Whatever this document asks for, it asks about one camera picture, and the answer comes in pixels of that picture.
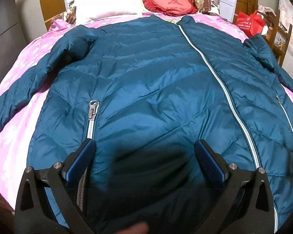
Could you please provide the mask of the person's left hand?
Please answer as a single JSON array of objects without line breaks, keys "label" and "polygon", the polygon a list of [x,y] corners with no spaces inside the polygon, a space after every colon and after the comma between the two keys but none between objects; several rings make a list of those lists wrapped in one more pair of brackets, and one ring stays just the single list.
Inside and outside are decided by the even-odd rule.
[{"label": "person's left hand", "polygon": [[116,234],[147,234],[149,226],[146,222],[139,222],[126,229],[116,232]]}]

